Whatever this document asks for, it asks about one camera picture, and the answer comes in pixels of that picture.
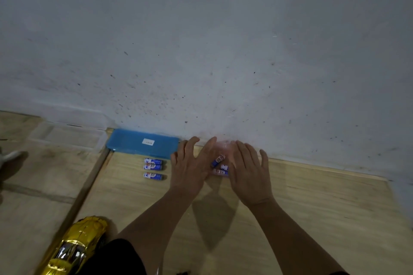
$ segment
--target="person's left hand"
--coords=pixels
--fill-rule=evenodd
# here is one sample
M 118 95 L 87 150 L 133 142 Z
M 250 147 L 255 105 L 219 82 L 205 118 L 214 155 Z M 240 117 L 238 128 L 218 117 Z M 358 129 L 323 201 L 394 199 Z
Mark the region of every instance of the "person's left hand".
M 178 145 L 178 151 L 171 154 L 172 176 L 170 190 L 177 189 L 188 193 L 195 198 L 208 176 L 213 146 L 216 137 L 212 137 L 202 148 L 199 155 L 194 157 L 194 145 L 199 141 L 198 137 L 192 137 L 189 141 L 182 141 Z

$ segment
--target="hand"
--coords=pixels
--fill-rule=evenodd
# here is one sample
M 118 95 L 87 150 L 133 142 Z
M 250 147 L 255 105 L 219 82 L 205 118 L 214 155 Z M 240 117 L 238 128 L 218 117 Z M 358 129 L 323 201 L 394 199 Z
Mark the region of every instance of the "hand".
M 208 176 L 211 164 L 211 151 L 216 142 L 212 137 L 202 148 L 198 157 L 194 157 L 194 145 L 199 141 L 198 137 L 192 137 L 189 141 L 182 141 L 178 145 L 178 151 L 171 154 L 172 176 L 170 190 L 179 190 L 188 193 L 195 198 Z
M 266 152 L 260 150 L 262 163 L 259 163 L 257 152 L 251 145 L 236 141 L 233 142 L 233 150 L 236 167 L 230 162 L 228 174 L 232 189 L 242 203 L 251 208 L 273 201 Z

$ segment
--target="label sticker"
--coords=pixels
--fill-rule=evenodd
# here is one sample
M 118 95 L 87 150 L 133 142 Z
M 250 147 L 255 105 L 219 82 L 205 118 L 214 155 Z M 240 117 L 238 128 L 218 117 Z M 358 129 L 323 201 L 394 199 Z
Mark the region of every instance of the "label sticker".
M 146 139 L 146 138 L 144 138 L 143 142 L 142 142 L 142 144 L 149 145 L 149 146 L 153 146 L 154 143 L 155 143 L 155 141 L 153 141 L 151 139 Z

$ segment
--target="person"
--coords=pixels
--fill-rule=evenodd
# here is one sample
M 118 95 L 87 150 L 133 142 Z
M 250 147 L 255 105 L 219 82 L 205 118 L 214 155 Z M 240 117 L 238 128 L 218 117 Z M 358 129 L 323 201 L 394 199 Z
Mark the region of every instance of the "person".
M 216 137 L 194 157 L 198 137 L 179 143 L 171 155 L 171 185 L 165 195 L 103 246 L 78 272 L 86 274 L 149 274 L 160 266 L 180 218 L 201 190 L 210 168 Z M 283 275 L 347 274 L 276 202 L 268 156 L 240 141 L 232 142 L 229 164 L 231 187 L 255 216 L 276 256 Z

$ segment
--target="black shirt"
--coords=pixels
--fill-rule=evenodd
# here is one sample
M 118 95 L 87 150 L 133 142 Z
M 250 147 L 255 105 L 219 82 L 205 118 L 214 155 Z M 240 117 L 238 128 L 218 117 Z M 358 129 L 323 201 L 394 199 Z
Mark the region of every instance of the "black shirt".
M 142 260 L 131 243 L 125 239 L 115 239 L 102 247 L 83 265 L 78 275 L 138 274 L 146 275 Z M 331 275 L 348 275 L 336 272 Z

